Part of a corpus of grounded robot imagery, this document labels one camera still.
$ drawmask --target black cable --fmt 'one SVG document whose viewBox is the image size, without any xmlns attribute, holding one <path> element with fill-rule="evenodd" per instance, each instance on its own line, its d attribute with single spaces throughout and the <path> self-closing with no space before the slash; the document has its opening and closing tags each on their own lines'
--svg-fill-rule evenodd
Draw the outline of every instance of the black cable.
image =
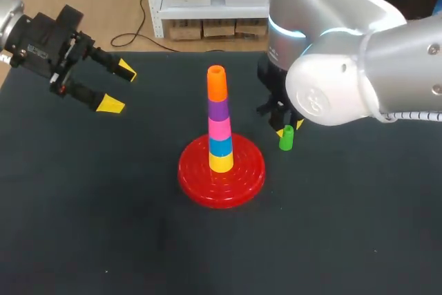
<svg viewBox="0 0 442 295">
<path fill-rule="evenodd" d="M 144 22 L 146 22 L 146 11 L 144 10 L 144 7 L 143 7 L 143 0 L 140 0 L 140 7 L 141 7 L 141 10 L 143 11 L 143 20 L 141 21 L 141 24 L 140 24 L 140 26 L 138 27 L 137 31 L 136 31 L 136 32 L 126 32 L 126 33 L 124 33 L 124 34 L 120 34 L 120 35 L 118 35 L 118 36 L 113 37 L 113 38 L 110 40 L 110 44 L 111 44 L 111 46 L 113 46 L 114 48 L 122 48 L 123 46 L 127 46 L 127 45 L 129 45 L 129 44 L 132 44 L 133 41 L 135 41 L 135 39 L 136 39 L 137 37 L 140 36 L 140 37 L 143 37 L 143 38 L 145 38 L 145 39 L 148 39 L 148 40 L 151 41 L 152 43 L 158 45 L 160 48 L 163 48 L 163 49 L 165 49 L 165 50 L 169 50 L 169 51 L 172 51 L 172 52 L 181 52 L 181 51 L 179 51 L 179 50 L 175 50 L 175 49 L 173 49 L 173 48 L 168 48 L 167 46 L 164 46 L 164 45 L 162 45 L 162 44 L 160 44 L 160 43 L 157 43 L 156 41 L 154 41 L 154 40 L 151 39 L 150 37 L 147 37 L 147 36 L 144 36 L 144 35 L 140 34 L 140 31 L 141 31 L 141 29 L 142 29 L 143 26 L 144 26 Z M 116 39 L 119 39 L 120 37 L 123 37 L 123 36 L 133 36 L 133 37 L 132 37 L 132 39 L 131 39 L 130 41 L 128 41 L 128 42 L 125 43 L 125 44 L 115 44 L 115 43 L 114 43 Z M 224 50 L 209 50 L 209 51 L 206 51 L 206 52 L 224 52 Z"/>
</svg>

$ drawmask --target stacked rings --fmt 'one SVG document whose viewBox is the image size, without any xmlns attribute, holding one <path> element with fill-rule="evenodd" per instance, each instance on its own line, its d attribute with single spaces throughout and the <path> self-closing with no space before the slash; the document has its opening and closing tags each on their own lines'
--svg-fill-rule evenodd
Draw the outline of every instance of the stacked rings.
<svg viewBox="0 0 442 295">
<path fill-rule="evenodd" d="M 211 66 L 207 71 L 207 97 L 209 102 L 209 166 L 212 171 L 226 173 L 233 167 L 233 145 L 227 79 L 222 66 Z"/>
</svg>

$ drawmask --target black mat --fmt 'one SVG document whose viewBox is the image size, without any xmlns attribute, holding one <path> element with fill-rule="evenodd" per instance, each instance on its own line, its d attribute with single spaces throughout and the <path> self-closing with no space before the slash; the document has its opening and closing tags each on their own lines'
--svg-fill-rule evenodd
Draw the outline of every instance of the black mat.
<svg viewBox="0 0 442 295">
<path fill-rule="evenodd" d="M 0 293 L 440 294 L 442 124 L 302 127 L 289 153 L 255 113 L 257 53 L 131 53 L 126 84 L 77 77 L 126 102 L 89 112 L 12 71 L 0 92 Z M 206 132 L 206 69 L 226 67 L 233 130 L 267 163 L 240 208 L 192 203 L 183 148 Z"/>
</svg>

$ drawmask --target pink ring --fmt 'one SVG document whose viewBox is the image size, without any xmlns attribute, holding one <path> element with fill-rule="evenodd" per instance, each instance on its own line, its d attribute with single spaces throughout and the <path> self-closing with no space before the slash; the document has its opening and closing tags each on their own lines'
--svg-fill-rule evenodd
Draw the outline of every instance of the pink ring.
<svg viewBox="0 0 442 295">
<path fill-rule="evenodd" d="M 222 121 L 213 121 L 209 119 L 209 137 L 217 140 L 224 141 L 232 136 L 232 130 L 230 127 L 230 117 Z"/>
</svg>

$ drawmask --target green cylinder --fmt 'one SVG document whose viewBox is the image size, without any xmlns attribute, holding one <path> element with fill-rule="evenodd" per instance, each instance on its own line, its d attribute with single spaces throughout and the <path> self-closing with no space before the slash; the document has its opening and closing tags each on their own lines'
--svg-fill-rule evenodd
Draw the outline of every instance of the green cylinder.
<svg viewBox="0 0 442 295">
<path fill-rule="evenodd" d="M 282 137 L 279 139 L 279 149 L 283 151 L 290 151 L 293 148 L 293 138 L 295 130 L 292 126 L 286 125 L 282 132 Z"/>
</svg>

